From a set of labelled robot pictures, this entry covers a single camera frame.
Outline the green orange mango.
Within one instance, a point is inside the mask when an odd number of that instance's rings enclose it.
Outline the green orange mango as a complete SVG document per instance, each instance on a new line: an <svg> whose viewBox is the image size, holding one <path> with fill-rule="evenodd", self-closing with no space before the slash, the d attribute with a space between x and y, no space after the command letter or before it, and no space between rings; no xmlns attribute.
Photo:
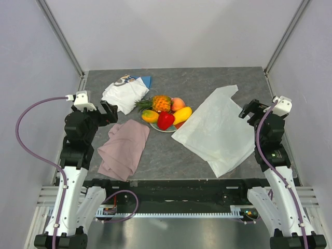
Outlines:
<svg viewBox="0 0 332 249"><path fill-rule="evenodd" d="M142 111L141 118L147 123L156 123L159 118L159 114L153 110Z"/></svg>

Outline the white plastic bag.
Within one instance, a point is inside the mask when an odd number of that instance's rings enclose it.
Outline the white plastic bag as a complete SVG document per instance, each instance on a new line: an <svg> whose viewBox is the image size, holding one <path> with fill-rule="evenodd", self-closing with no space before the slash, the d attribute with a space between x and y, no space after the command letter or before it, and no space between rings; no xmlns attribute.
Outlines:
<svg viewBox="0 0 332 249"><path fill-rule="evenodd" d="M232 100L236 85L215 89L172 134L172 138L206 161L216 177L232 171L254 151L254 130L241 119Z"/></svg>

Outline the orange pineapple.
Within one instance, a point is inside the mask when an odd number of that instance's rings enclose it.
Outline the orange pineapple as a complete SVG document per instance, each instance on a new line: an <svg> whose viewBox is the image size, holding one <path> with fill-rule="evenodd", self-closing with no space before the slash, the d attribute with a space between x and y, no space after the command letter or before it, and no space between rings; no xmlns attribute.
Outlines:
<svg viewBox="0 0 332 249"><path fill-rule="evenodd" d="M144 99L135 102L135 106L139 111L153 110L155 112L170 112L172 99L166 95L155 95L149 99Z"/></svg>

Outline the red bell pepper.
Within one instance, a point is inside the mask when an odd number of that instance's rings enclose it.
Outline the red bell pepper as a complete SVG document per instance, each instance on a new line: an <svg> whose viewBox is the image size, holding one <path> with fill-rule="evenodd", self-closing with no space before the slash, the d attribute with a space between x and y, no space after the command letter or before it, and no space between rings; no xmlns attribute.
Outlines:
<svg viewBox="0 0 332 249"><path fill-rule="evenodd" d="M167 130L170 126L173 125L174 122L174 116L171 113L162 111L159 114L159 118L157 121L157 126L161 130Z"/></svg>

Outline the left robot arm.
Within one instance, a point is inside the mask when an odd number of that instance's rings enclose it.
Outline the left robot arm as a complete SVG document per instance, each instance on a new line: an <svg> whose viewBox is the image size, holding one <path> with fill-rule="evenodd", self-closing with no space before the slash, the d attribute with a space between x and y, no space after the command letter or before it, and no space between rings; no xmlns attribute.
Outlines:
<svg viewBox="0 0 332 249"><path fill-rule="evenodd" d="M101 101L105 113L98 108L78 108L65 117L65 137L60 153L58 194L45 232L34 239L36 248L86 248L88 230L99 206L112 202L114 192L108 180L92 180L84 187L94 153L92 141L99 127L118 121L116 105Z"/></svg>

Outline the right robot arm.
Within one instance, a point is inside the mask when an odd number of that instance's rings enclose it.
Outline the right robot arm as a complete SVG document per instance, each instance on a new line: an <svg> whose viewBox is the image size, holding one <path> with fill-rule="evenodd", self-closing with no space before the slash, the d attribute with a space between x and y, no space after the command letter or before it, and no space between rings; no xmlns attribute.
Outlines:
<svg viewBox="0 0 332 249"><path fill-rule="evenodd" d="M282 145L285 118L292 109L290 99L275 96L267 106L256 99L246 104L239 114L254 127L255 159L269 185L245 186L238 190L243 204L252 204L270 233L271 248L326 248L327 241L316 233L300 202L293 179L289 156Z"/></svg>

